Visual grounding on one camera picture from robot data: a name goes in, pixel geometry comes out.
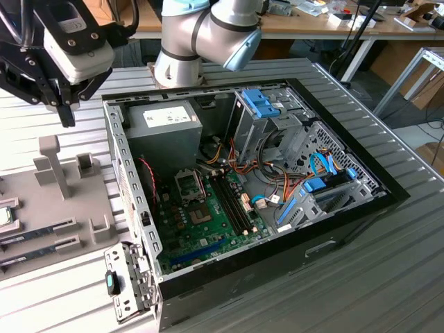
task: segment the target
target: cardboard box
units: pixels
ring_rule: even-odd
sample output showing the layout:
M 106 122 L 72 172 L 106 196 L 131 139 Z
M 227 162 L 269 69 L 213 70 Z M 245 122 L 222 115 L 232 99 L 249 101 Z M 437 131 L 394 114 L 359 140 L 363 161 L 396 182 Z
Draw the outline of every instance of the cardboard box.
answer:
M 83 0 L 89 11 L 96 19 L 109 19 L 113 20 L 111 9 L 107 0 Z M 116 6 L 119 13 L 121 13 L 131 0 L 110 0 L 112 6 Z
M 399 75 L 405 70 L 405 67 L 411 62 L 415 54 L 421 47 L 443 47 L 444 41 L 427 40 L 390 40 L 371 66 L 371 70 L 389 85 L 398 79 Z M 405 95 L 411 86 L 420 78 L 421 74 L 430 65 L 427 61 L 422 61 L 412 72 L 410 77 L 401 86 L 400 93 Z M 425 109 L 429 105 L 430 110 L 435 110 L 444 103 L 444 87 L 441 87 L 444 73 L 440 73 L 427 83 L 424 88 L 411 100 L 418 109 Z
M 421 147 L 416 149 L 416 152 L 422 157 L 427 163 L 431 164 L 433 157 L 435 156 L 436 148 L 438 147 L 438 142 L 431 142 L 428 144 L 423 144 Z M 444 176 L 444 142 L 439 146 L 438 155 L 436 156 L 435 163 L 433 164 L 435 170 L 437 170 L 442 176 Z

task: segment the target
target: metal slotted table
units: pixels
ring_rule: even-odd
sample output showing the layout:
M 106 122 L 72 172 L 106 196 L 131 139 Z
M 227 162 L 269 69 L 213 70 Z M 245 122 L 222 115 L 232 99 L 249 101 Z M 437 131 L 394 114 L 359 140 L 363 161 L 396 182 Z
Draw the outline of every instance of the metal slotted table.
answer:
M 444 180 L 326 71 L 306 59 L 251 62 L 231 73 L 205 65 L 210 83 L 296 77 L 411 198 L 350 245 L 172 332 L 441 332 L 444 324 Z M 59 135 L 62 162 L 91 152 L 100 160 L 121 240 L 129 240 L 111 167 L 100 94 L 155 89 L 145 68 L 117 69 L 76 111 L 77 126 L 1 92 L 0 169 L 32 169 L 36 137 Z M 104 284 L 103 251 L 0 282 L 5 332 L 154 332 L 151 315 L 117 325 Z

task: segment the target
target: ram slot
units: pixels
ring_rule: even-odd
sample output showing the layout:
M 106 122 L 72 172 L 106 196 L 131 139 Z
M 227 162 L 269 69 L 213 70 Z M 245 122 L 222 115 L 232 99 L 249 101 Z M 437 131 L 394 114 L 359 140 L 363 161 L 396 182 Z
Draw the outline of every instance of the ram slot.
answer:
M 227 215 L 234 233 L 239 236 L 243 234 L 244 230 L 251 230 L 252 225 L 225 178 L 211 178 L 210 184 L 221 202 L 223 211 Z

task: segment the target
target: blue cable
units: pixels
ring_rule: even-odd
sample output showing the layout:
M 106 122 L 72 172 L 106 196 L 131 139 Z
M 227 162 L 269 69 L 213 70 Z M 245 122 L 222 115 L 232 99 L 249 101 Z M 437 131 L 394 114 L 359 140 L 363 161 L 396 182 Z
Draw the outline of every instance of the blue cable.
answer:
M 331 172 L 330 166 L 328 165 L 328 162 L 325 159 L 325 157 L 323 157 L 320 153 L 312 153 L 312 155 L 310 156 L 310 166 L 315 176 L 318 175 L 318 170 L 316 170 L 316 165 L 314 165 L 315 157 L 317 157 L 321 161 L 321 163 L 324 164 L 325 170 L 327 170 L 327 172 Z
M 264 199 L 265 196 L 255 196 L 253 199 L 251 199 L 251 203 L 255 204 L 256 201 L 260 200 L 260 199 Z
M 336 172 L 336 168 L 334 167 L 333 164 L 333 156 L 328 155 L 327 161 L 328 161 L 328 166 L 330 167 L 330 172 L 333 173 L 334 175 L 337 175 L 338 173 Z

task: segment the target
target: green circuit board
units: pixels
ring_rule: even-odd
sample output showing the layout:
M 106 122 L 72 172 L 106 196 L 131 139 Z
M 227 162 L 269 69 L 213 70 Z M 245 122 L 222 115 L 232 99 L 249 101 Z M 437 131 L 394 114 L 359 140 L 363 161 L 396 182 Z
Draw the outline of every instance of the green circuit board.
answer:
M 240 195 L 245 192 L 237 175 L 228 173 L 225 179 L 233 188 L 233 196 L 242 206 Z M 161 189 L 164 193 L 160 195 L 162 202 L 157 206 L 160 210 L 157 231 L 163 245 L 158 259 L 164 274 L 230 252 L 269 235 L 265 223 L 255 211 L 246 213 L 252 225 L 251 230 L 236 234 L 210 180 L 203 178 L 202 181 L 207 198 L 186 207 L 182 205 L 178 188 L 173 183 Z

